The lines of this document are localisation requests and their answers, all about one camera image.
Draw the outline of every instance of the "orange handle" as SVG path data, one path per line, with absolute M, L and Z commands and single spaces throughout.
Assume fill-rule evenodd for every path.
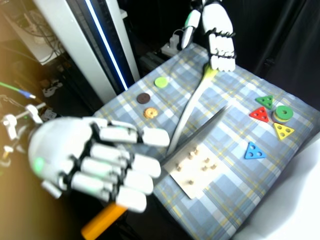
M 86 240 L 94 240 L 99 237 L 111 224 L 113 224 L 127 209 L 110 203 L 87 225 L 81 229 L 81 234 Z

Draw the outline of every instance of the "led light strip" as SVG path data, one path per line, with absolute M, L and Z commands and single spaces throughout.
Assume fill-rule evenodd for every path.
M 127 91 L 127 90 L 128 90 L 127 84 L 126 84 L 126 82 L 125 82 L 125 80 L 124 80 L 124 77 L 122 76 L 122 73 L 120 72 L 119 66 L 118 66 L 118 64 L 117 64 L 117 62 L 116 62 L 116 59 L 115 59 L 115 56 L 114 56 L 114 54 L 113 54 L 112 51 L 111 51 L 111 48 L 110 48 L 110 46 L 109 46 L 109 43 L 108 43 L 107 38 L 106 38 L 106 36 L 105 36 L 105 33 L 104 33 L 104 31 L 102 30 L 102 27 L 101 27 L 101 25 L 100 25 L 100 22 L 99 22 L 99 20 L 98 20 L 98 18 L 97 18 L 96 12 L 95 12 L 95 10 L 94 10 L 94 8 L 93 8 L 90 0 L 85 0 L 85 3 L 86 3 L 86 5 L 87 5 L 87 7 L 89 8 L 89 11 L 90 11 L 91 16 L 92 16 L 92 18 L 93 18 L 93 21 L 94 21 L 94 23 L 95 23 L 95 25 L 96 25 L 99 33 L 100 33 L 100 36 L 101 36 L 102 41 L 103 41 L 103 43 L 104 43 L 104 45 L 105 45 L 105 48 L 106 48 L 106 50 L 108 51 L 108 53 L 109 53 L 109 55 L 110 55 L 110 58 L 111 58 L 111 60 L 112 60 L 112 62 L 113 62 L 113 65 L 114 65 L 114 67 L 115 67 L 116 72 L 117 72 L 118 75 L 119 75 L 119 78 L 120 78 L 120 80 L 121 80 L 121 83 L 122 83 L 124 89 Z

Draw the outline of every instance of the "white robotic hand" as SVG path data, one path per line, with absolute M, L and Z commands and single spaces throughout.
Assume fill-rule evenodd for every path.
M 101 118 L 62 117 L 41 125 L 32 135 L 28 157 L 42 186 L 54 197 L 77 190 L 106 202 L 114 201 L 143 212 L 153 180 L 160 176 L 159 162 L 118 149 L 114 142 L 167 147 L 168 133 Z
M 234 71 L 236 69 L 236 53 L 232 40 L 234 29 L 226 10 L 221 6 L 222 0 L 191 0 L 193 10 L 185 22 L 181 47 L 186 48 L 192 35 L 202 25 L 208 36 L 208 53 L 212 69 Z

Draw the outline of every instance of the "plaid tablecloth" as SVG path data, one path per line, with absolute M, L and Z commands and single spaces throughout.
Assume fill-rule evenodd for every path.
M 208 61 L 204 48 L 192 44 L 178 55 L 149 73 L 130 89 L 110 101 L 95 116 L 145 126 L 163 128 L 172 136 L 182 111 L 203 75 Z M 154 81 L 167 77 L 169 84 L 157 88 Z M 139 104 L 140 93 L 151 96 L 147 104 Z M 287 126 L 295 132 L 279 141 L 273 122 L 265 123 L 249 117 L 261 107 L 257 97 L 273 95 L 273 107 L 290 106 L 293 119 Z M 154 194 L 195 239 L 229 239 L 257 206 L 302 143 L 319 131 L 320 112 L 299 98 L 283 91 L 252 73 L 237 67 L 234 72 L 219 72 L 204 92 L 187 122 L 180 143 L 211 118 L 227 100 L 236 104 L 210 133 L 205 144 L 227 165 L 228 171 L 218 176 L 202 194 L 189 199 L 168 175 L 154 189 Z M 144 118 L 144 110 L 154 107 L 158 116 Z M 244 159 L 248 142 L 254 142 L 267 157 Z M 126 146 L 130 151 L 164 159 L 166 149 Z

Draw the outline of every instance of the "triangle block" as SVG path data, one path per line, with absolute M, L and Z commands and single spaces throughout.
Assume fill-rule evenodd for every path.
M 274 123 L 273 126 L 280 140 L 285 139 L 295 131 L 293 128 L 281 125 L 279 123 Z
M 267 155 L 261 151 L 252 141 L 249 142 L 248 148 L 244 155 L 245 159 L 264 159 Z
M 260 121 L 266 122 L 266 123 L 269 122 L 267 111 L 266 111 L 265 107 L 263 107 L 263 106 L 259 107 L 257 110 L 250 113 L 249 116 L 254 119 L 258 119 Z
M 272 95 L 257 97 L 255 100 L 258 103 L 260 103 L 262 106 L 266 107 L 267 109 L 269 109 L 269 110 L 272 109 L 272 102 L 274 100 L 274 97 Z

